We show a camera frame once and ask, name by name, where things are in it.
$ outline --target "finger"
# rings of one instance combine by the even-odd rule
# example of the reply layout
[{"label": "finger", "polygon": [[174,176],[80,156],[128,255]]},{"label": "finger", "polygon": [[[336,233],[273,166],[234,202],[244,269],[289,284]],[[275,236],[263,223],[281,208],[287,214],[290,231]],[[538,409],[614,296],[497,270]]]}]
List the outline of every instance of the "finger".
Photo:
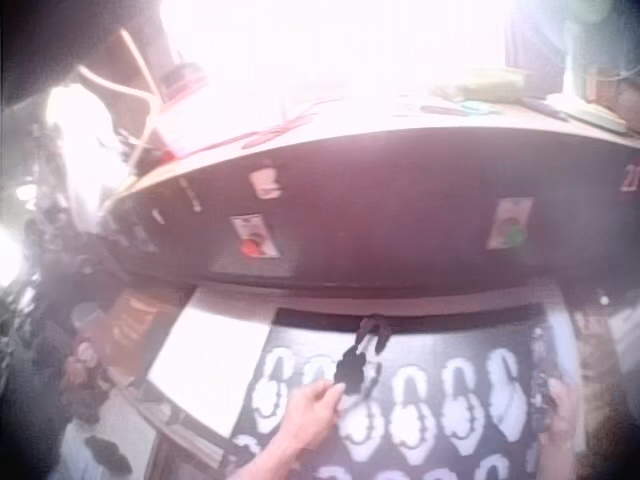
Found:
[{"label": "finger", "polygon": [[310,396],[312,396],[313,398],[320,398],[325,394],[327,390],[329,390],[329,388],[331,388],[332,385],[333,382],[331,380],[322,379],[318,380],[317,382],[313,382],[306,388]]},{"label": "finger", "polygon": [[324,397],[322,397],[321,400],[322,406],[326,407],[331,412],[335,412],[338,407],[338,403],[342,398],[342,394],[344,393],[344,388],[345,384],[339,383],[327,390],[327,393],[324,394]]},{"label": "finger", "polygon": [[556,403],[559,414],[563,414],[567,410],[567,404],[569,403],[569,393],[566,385],[556,378],[549,379],[549,394],[553,401]]},{"label": "finger", "polygon": [[560,417],[573,419],[577,413],[577,390],[560,380],[549,379],[549,393],[557,405],[557,413]]}]

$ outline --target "screen printing machine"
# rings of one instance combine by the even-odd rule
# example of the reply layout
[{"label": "screen printing machine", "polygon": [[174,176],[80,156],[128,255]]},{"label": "screen printing machine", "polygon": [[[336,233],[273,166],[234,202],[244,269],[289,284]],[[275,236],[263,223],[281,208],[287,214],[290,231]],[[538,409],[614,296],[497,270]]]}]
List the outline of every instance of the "screen printing machine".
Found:
[{"label": "screen printing machine", "polygon": [[338,428],[302,478],[535,477],[546,378],[580,387],[599,362],[574,324],[640,299],[640,145],[501,108],[328,104],[110,202],[101,229],[123,267],[198,285],[146,380],[201,437],[241,447],[227,468],[265,447],[291,391],[335,377]]}]

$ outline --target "hand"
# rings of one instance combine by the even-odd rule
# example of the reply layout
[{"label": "hand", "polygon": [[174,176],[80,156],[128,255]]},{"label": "hand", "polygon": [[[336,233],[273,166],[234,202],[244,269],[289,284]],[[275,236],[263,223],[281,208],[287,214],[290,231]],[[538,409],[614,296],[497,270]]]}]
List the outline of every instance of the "hand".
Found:
[{"label": "hand", "polygon": [[274,440],[294,451],[317,448],[336,423],[336,408],[343,393],[343,383],[334,385],[329,380],[293,392]]},{"label": "hand", "polygon": [[549,393],[556,403],[549,429],[540,434],[540,475],[543,480],[575,479],[573,437],[578,418],[578,393],[566,383],[549,379]]},{"label": "hand", "polygon": [[543,446],[552,448],[571,446],[576,432],[578,395],[576,389],[566,383],[549,379],[549,393],[556,403],[549,429],[540,435]]}]

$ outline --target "green object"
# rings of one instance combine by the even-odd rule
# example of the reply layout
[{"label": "green object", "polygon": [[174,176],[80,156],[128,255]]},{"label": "green object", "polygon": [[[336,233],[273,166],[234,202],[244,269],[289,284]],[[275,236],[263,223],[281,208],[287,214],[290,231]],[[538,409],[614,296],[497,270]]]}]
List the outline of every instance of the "green object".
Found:
[{"label": "green object", "polygon": [[527,239],[527,232],[520,225],[513,227],[504,239],[504,243],[509,247],[519,247]]}]

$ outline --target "cable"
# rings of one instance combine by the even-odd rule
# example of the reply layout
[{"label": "cable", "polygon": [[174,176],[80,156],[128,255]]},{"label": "cable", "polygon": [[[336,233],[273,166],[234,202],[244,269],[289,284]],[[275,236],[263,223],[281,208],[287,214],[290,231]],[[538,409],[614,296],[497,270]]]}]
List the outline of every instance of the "cable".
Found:
[{"label": "cable", "polygon": [[153,131],[153,126],[158,116],[158,112],[160,111],[160,106],[161,106],[160,99],[148,92],[136,90],[135,88],[125,87],[124,85],[119,85],[117,83],[110,82],[109,80],[105,80],[104,78],[93,73],[84,65],[78,65],[78,72],[80,72],[80,74],[82,74],[84,77],[88,78],[92,82],[97,83],[98,85],[101,85],[110,90],[114,90],[116,92],[141,98],[143,100],[146,100],[149,103],[149,115],[147,115],[147,120],[145,122],[144,130],[142,131],[142,135],[138,139],[138,145],[136,145],[133,152],[129,156],[129,159],[127,160],[128,167],[132,171],[135,170],[135,166],[138,163],[138,159],[140,158],[140,155],[142,154],[142,151],[145,148],[145,144],[147,143],[147,140],[149,139],[149,136]]},{"label": "cable", "polygon": [[160,91],[158,90],[158,87],[153,81],[151,72],[147,68],[147,64],[144,62],[144,58],[142,58],[142,54],[140,53],[140,50],[138,50],[138,47],[136,47],[136,44],[133,41],[133,38],[131,38],[131,35],[129,34],[129,32],[127,32],[124,28],[120,30],[120,35],[122,36],[124,42],[127,44],[127,47],[129,47],[129,50],[131,51],[131,55],[133,55],[133,58],[135,59],[136,63],[138,64],[138,67],[140,68],[140,71],[142,72],[142,76],[147,81],[147,84],[149,85],[149,89],[151,90],[151,93],[153,93],[156,97],[158,97],[158,99],[162,99],[162,96],[160,95]]}]

